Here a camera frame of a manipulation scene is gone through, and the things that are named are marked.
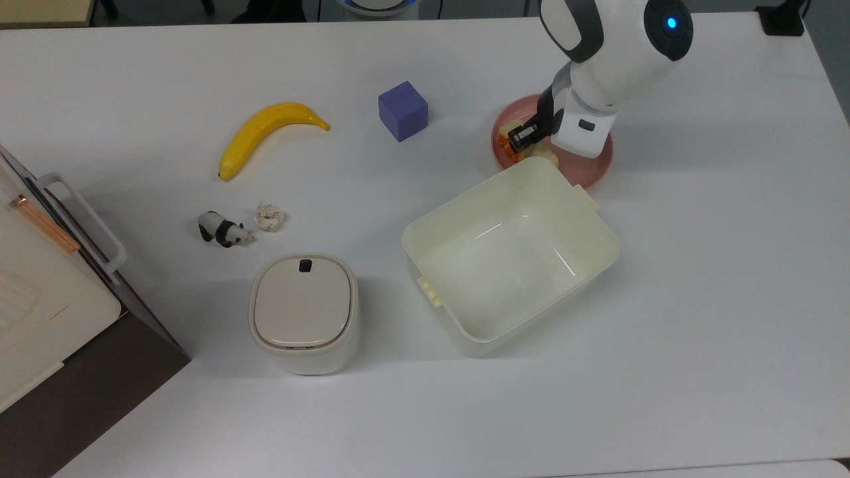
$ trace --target yellow banana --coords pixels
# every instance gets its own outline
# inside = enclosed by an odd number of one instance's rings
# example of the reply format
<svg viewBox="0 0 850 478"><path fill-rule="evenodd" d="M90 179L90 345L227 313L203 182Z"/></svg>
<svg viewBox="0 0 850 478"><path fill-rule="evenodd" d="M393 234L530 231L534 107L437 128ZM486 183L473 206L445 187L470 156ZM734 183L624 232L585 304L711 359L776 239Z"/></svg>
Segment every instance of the yellow banana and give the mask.
<svg viewBox="0 0 850 478"><path fill-rule="evenodd" d="M224 150L218 164L218 177L229 181L236 176L260 142L287 124L314 124L325 131L331 129L325 120L301 103L279 103L263 108L242 125Z"/></svg>

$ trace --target crumpled paper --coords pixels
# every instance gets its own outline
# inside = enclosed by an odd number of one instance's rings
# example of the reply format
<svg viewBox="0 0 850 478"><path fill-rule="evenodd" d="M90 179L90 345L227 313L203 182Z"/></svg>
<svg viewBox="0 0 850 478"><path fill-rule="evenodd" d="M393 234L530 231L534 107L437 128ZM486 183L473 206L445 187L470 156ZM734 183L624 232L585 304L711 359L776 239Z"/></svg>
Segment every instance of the crumpled paper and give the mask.
<svg viewBox="0 0 850 478"><path fill-rule="evenodd" d="M277 230L283 224L284 217L280 208L260 202L257 214L254 216L254 225L262 230Z"/></svg>

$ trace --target purple cube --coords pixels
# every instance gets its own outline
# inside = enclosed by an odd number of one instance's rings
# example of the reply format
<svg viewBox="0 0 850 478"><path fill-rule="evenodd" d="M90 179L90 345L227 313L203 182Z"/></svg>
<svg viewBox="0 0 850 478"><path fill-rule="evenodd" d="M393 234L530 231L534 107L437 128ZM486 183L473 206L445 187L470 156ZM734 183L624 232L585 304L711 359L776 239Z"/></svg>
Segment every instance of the purple cube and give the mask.
<svg viewBox="0 0 850 478"><path fill-rule="evenodd" d="M397 141L410 138L428 125L428 103L410 82L378 96L377 110Z"/></svg>

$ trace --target panda figurine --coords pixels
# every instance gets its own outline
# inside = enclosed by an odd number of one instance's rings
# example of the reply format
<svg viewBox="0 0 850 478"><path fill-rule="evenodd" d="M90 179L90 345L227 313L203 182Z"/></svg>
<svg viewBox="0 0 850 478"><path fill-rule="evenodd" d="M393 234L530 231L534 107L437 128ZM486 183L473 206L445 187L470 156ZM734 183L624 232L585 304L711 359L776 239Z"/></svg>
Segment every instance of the panda figurine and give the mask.
<svg viewBox="0 0 850 478"><path fill-rule="evenodd" d="M210 242L215 237L215 242L229 248L234 244L245 246L254 242L254 236L244 229L242 224L228 221L215 211L207 211L198 216L198 228L201 229L201 237Z"/></svg>

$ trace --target pink plate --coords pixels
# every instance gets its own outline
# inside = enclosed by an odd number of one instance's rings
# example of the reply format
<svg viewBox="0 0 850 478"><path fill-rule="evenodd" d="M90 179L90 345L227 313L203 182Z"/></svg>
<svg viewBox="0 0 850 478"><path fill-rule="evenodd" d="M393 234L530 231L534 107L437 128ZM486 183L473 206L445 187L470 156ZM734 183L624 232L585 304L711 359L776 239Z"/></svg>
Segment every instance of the pink plate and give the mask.
<svg viewBox="0 0 850 478"><path fill-rule="evenodd" d="M511 103L501 115L493 123L493 131L490 133L490 142L493 146L493 155L502 169L507 169L513 166L513 159L510 158L505 151L499 146L499 128L505 123L520 119L524 122L531 119L537 113L537 98L539 94L532 94L525 98ZM614 143L611 141L611 135L605 140L605 146L602 148L602 154L593 159L573 154L569 151L562 150L557 146L553 146L549 138L543 140L543 144L552 148L552 152L558 157L558 170L572 185L581 185L583 188L590 187L596 184L611 165L611 157L614 155Z"/></svg>

